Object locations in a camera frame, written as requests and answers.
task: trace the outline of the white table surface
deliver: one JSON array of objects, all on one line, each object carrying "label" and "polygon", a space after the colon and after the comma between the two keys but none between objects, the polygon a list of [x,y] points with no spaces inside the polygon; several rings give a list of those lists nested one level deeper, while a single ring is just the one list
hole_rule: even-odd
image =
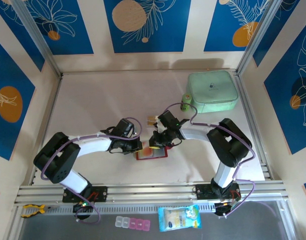
[{"label": "white table surface", "polygon": [[[46,139],[54,133],[83,136],[115,126],[121,118],[135,117],[143,124],[141,140],[151,137],[147,116],[160,115],[170,104],[180,102],[192,70],[115,71],[65,74],[52,113]],[[179,106],[170,109],[179,120],[190,118]],[[232,119],[253,142],[241,101],[233,110],[201,113],[196,122],[218,123]],[[134,155],[95,152],[79,157],[73,169],[92,184],[157,184],[210,181],[219,159],[209,142],[185,140],[168,151],[167,158],[136,160]],[[36,173],[35,185],[50,184]],[[265,180],[259,159],[246,163],[239,179]]]}]

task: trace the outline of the snack bag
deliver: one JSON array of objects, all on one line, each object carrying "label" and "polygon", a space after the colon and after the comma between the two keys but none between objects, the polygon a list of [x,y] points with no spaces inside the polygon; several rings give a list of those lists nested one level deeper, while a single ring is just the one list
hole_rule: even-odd
[{"label": "snack bag", "polygon": [[187,207],[159,207],[159,231],[166,232],[177,229],[201,229],[201,216],[197,205]]}]

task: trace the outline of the beige wall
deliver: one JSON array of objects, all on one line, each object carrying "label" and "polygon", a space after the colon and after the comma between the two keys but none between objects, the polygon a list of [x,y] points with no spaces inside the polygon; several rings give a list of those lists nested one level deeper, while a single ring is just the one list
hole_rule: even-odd
[{"label": "beige wall", "polygon": [[255,113],[257,126],[269,157],[269,164],[276,179],[286,185],[296,220],[306,239],[306,148],[290,154],[264,81],[275,65],[306,25],[306,0],[301,0],[285,24],[267,55],[257,68],[252,60],[243,74],[248,96]]},{"label": "beige wall", "polygon": [[57,55],[56,62],[63,72],[236,68],[244,51],[204,52],[217,1],[191,0],[183,52],[115,54],[104,1],[78,0],[94,54]]},{"label": "beige wall", "polygon": [[39,135],[45,108],[57,78],[48,64],[40,72],[11,30],[0,17],[0,44],[35,85],[35,92],[26,113],[12,157],[0,157],[0,239],[3,238],[18,187],[32,166],[41,140]]}]

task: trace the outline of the decorative wallpaper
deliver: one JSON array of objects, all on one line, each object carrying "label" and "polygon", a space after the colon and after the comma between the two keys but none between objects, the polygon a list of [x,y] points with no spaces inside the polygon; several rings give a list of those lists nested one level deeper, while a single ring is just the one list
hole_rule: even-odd
[{"label": "decorative wallpaper", "polygon": [[265,80],[288,146],[306,147],[306,26]]},{"label": "decorative wallpaper", "polygon": [[115,53],[182,52],[190,0],[104,0]]},{"label": "decorative wallpaper", "polygon": [[28,32],[25,30],[22,22],[18,19],[14,9],[6,0],[0,0],[0,15],[35,63],[36,67],[41,71],[45,60],[33,40],[30,38]]},{"label": "decorative wallpaper", "polygon": [[[25,0],[24,3],[54,55],[93,54],[77,0]],[[0,0],[0,15],[30,54],[30,46],[34,44],[8,0]]]},{"label": "decorative wallpaper", "polygon": [[244,51],[269,0],[218,0],[205,52]]},{"label": "decorative wallpaper", "polygon": [[34,89],[0,45],[0,157],[6,160],[13,152]]},{"label": "decorative wallpaper", "polygon": [[264,56],[277,38],[279,32],[284,27],[288,18],[293,13],[299,1],[300,0],[283,0],[281,3],[274,19],[269,25],[256,51],[254,52],[253,58],[257,66],[259,66],[259,64],[262,62]]}]

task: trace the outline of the purple cable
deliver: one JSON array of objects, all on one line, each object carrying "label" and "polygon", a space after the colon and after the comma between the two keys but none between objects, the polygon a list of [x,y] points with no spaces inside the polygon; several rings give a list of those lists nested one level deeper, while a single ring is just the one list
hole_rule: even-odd
[{"label": "purple cable", "polygon": [[276,215],[275,211],[273,210],[273,208],[271,206],[269,206],[267,203],[265,203],[263,201],[257,201],[257,203],[266,206],[272,212],[272,214],[275,217],[277,217],[277,215]]},{"label": "purple cable", "polygon": [[[48,168],[48,166],[51,164],[51,162],[54,160],[54,158],[57,156],[57,154],[59,154],[67,145],[69,145],[70,143],[73,143],[73,142],[76,142],[76,141],[80,141],[80,140],[86,140],[86,139],[97,139],[97,138],[113,138],[113,139],[121,139],[121,140],[128,140],[128,141],[131,141],[131,140],[135,140],[137,138],[139,138],[139,136],[142,134],[142,124],[139,122],[139,120],[137,120],[136,118],[134,117],[126,117],[125,119],[132,119],[132,120],[135,120],[137,121],[137,123],[139,124],[140,126],[140,131],[139,131],[139,134],[135,137],[131,137],[131,138],[127,138],[127,137],[120,137],[120,136],[110,136],[110,135],[99,135],[99,134],[93,134],[93,135],[87,135],[87,136],[81,136],[81,137],[76,137],[74,139],[71,139],[69,141],[67,141],[66,143],[64,143],[58,150],[55,151],[55,153],[51,156],[51,158],[47,161],[47,163],[45,164],[45,166],[43,167],[42,169],[42,172],[41,172],[41,179],[42,180],[48,180],[48,178],[44,177],[44,174],[45,174],[45,171],[46,169]],[[74,190],[70,189],[69,187],[67,187],[67,189],[72,192],[74,195],[78,196],[79,198],[81,198],[83,201],[87,202],[89,205],[92,206],[92,208],[94,208],[94,210],[97,212],[98,214],[98,220],[96,222],[85,222],[85,221],[79,221],[81,223],[84,223],[84,224],[97,224],[99,223],[100,219],[101,219],[101,216],[100,216],[100,212],[99,210],[95,207],[94,204],[92,204],[89,200],[87,200],[86,198],[84,198],[83,196],[81,196],[80,194],[78,194],[77,192],[75,192]]]},{"label": "purple cable", "polygon": [[[240,169],[240,166],[244,163],[247,163],[251,160],[253,160],[255,157],[256,157],[256,154],[255,154],[255,151],[242,139],[240,138],[239,136],[237,136],[235,133],[233,133],[232,131],[228,130],[227,128],[223,127],[223,126],[220,126],[220,125],[216,125],[216,124],[208,124],[208,123],[201,123],[201,122],[192,122],[192,120],[194,119],[194,117],[196,117],[198,111],[197,111],[197,108],[189,103],[185,103],[185,102],[177,102],[177,103],[173,103],[171,105],[169,105],[165,110],[164,112],[166,112],[170,107],[174,106],[174,105],[189,105],[191,106],[194,110],[195,110],[195,114],[191,117],[190,119],[190,123],[192,125],[195,125],[195,126],[207,126],[207,127],[212,127],[212,128],[219,128],[227,133],[229,133],[232,137],[236,138],[238,141],[240,141],[245,147],[247,147],[247,149],[252,153],[253,156],[251,156],[250,158],[240,162],[237,167],[236,167],[236,170],[233,174],[233,179],[235,179],[236,175],[237,175],[237,172],[238,170]],[[226,214],[226,217],[229,216],[231,213],[233,213],[237,208],[239,208],[245,201],[246,199],[254,192],[254,189],[255,189],[255,183],[251,180],[246,180],[246,179],[235,179],[236,181],[246,181],[246,182],[250,182],[253,184],[253,188],[252,190],[249,192],[249,194],[241,201],[240,204],[238,204],[232,211],[230,211],[228,214]]]},{"label": "purple cable", "polygon": [[253,182],[253,181],[251,181],[251,180],[246,180],[246,179],[236,179],[236,181],[239,181],[239,182],[242,182],[242,181],[244,181],[244,182],[249,182],[249,183],[251,183],[252,185],[253,185],[253,188],[252,188],[252,190],[249,192],[249,194],[241,201],[241,203],[240,204],[238,204],[233,210],[231,210],[229,213],[227,213],[225,216],[220,216],[220,218],[226,218],[226,217],[228,217],[230,214],[232,214],[237,208],[239,208],[246,200],[247,200],[247,198],[254,192],[254,190],[255,190],[255,183]]},{"label": "purple cable", "polygon": [[95,225],[95,224],[98,224],[99,221],[101,220],[101,213],[99,212],[99,210],[97,209],[97,207],[92,203],[90,202],[89,200],[87,200],[86,198],[84,198],[81,194],[78,194],[77,192],[75,192],[74,190],[70,189],[69,187],[67,187],[66,189],[68,189],[71,193],[75,194],[77,197],[79,197],[80,199],[82,199],[84,202],[87,202],[97,213],[98,215],[98,219],[97,221],[94,221],[94,222],[86,222],[86,221],[82,221],[82,220],[79,220],[77,218],[77,214],[80,212],[80,210],[82,208],[80,208],[79,210],[76,211],[75,213],[75,217],[76,217],[76,220],[79,222],[79,223],[82,223],[82,224],[89,224],[89,225]]},{"label": "purple cable", "polygon": [[219,128],[227,133],[229,133],[231,136],[233,136],[234,138],[236,138],[238,141],[240,141],[243,145],[245,145],[245,147],[247,147],[247,149],[252,153],[252,157],[240,162],[237,167],[236,167],[236,170],[234,172],[234,175],[233,175],[233,179],[236,177],[236,174],[240,168],[240,166],[246,162],[249,162],[251,160],[253,160],[255,157],[256,157],[256,154],[255,154],[255,151],[242,139],[240,138],[239,136],[237,136],[235,133],[233,133],[232,131],[228,130],[227,128],[223,127],[223,126],[220,126],[220,125],[216,125],[216,124],[208,124],[208,123],[201,123],[201,122],[192,122],[192,120],[194,119],[194,117],[196,117],[197,115],[197,108],[189,103],[185,103],[185,102],[177,102],[177,103],[173,103],[171,105],[169,105],[165,110],[164,112],[166,112],[170,107],[174,106],[174,105],[189,105],[191,106],[194,110],[195,110],[195,114],[191,117],[190,119],[190,123],[192,125],[195,125],[195,126],[207,126],[207,127],[212,127],[212,128]]}]

